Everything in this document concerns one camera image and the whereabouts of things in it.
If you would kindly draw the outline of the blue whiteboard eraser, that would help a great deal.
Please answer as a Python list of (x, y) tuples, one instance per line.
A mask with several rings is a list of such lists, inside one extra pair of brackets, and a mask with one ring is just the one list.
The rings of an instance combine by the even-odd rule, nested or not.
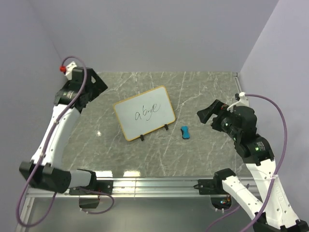
[(181, 133), (182, 133), (182, 138), (183, 139), (189, 139), (190, 134), (187, 126), (181, 126)]

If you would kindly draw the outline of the yellow framed whiteboard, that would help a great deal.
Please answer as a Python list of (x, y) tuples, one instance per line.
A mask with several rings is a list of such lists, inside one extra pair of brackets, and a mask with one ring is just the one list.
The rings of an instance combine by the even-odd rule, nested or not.
[(150, 89), (113, 105), (127, 141), (171, 124), (176, 116), (165, 86)]

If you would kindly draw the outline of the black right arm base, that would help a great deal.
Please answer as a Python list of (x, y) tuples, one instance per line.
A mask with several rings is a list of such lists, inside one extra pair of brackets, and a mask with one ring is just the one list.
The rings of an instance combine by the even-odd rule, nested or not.
[(198, 190), (199, 195), (227, 195), (227, 192), (218, 187), (213, 179), (199, 179), (193, 188)]

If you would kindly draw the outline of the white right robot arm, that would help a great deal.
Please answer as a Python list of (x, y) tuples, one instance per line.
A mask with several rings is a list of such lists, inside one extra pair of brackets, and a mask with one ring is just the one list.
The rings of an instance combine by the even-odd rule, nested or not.
[(247, 105), (228, 106), (215, 100), (197, 115), (201, 123), (215, 115), (211, 127), (234, 141), (234, 148), (250, 171), (261, 198), (257, 199), (230, 169), (214, 174), (214, 190), (230, 194), (251, 218), (250, 226), (256, 232), (307, 232), (308, 223), (296, 215), (286, 197), (269, 142), (256, 132), (254, 110)]

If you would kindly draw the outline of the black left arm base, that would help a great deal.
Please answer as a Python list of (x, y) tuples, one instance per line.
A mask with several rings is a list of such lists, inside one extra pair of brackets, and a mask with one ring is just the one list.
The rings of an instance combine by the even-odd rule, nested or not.
[(113, 190), (113, 180), (97, 180), (93, 187), (74, 187), (70, 188), (69, 195), (94, 195), (101, 192), (111, 195)]

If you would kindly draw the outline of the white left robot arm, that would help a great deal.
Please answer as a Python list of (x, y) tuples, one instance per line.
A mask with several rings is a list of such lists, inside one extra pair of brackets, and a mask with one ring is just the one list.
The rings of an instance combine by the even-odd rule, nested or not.
[(64, 193), (80, 187), (86, 194), (93, 194), (98, 188), (96, 173), (65, 171), (62, 157), (82, 110), (108, 87), (92, 68), (74, 67), (70, 73), (71, 79), (55, 96), (51, 121), (38, 150), (30, 162), (20, 164), (19, 171), (32, 188)]

